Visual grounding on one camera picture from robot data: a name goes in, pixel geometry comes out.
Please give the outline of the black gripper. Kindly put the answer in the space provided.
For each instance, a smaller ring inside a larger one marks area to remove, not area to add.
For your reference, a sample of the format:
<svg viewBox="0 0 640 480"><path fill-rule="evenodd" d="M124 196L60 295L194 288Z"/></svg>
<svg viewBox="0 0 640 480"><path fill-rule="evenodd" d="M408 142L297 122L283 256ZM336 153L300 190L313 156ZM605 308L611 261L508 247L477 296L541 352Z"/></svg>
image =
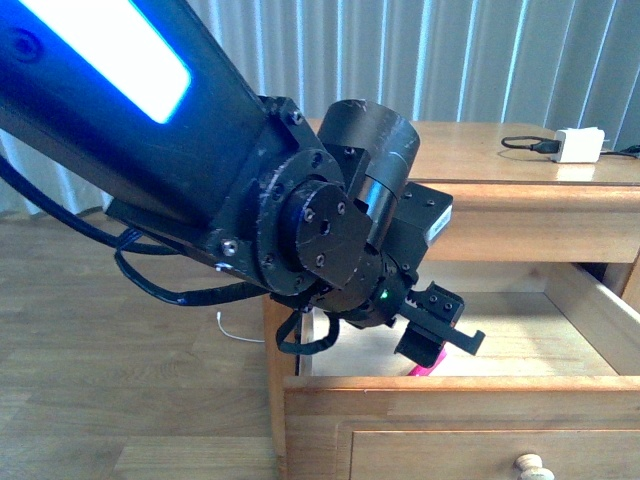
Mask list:
<svg viewBox="0 0 640 480"><path fill-rule="evenodd" d="M394 353L416 365L431 366L446 343L476 355L485 333L468 336L455 329L464 300L435 283L415 291L417 280L417 269L407 263L387 255L365 256L344 288L319 295L319 308L358 329L391 326L396 317L404 317L409 323Z"/></svg>

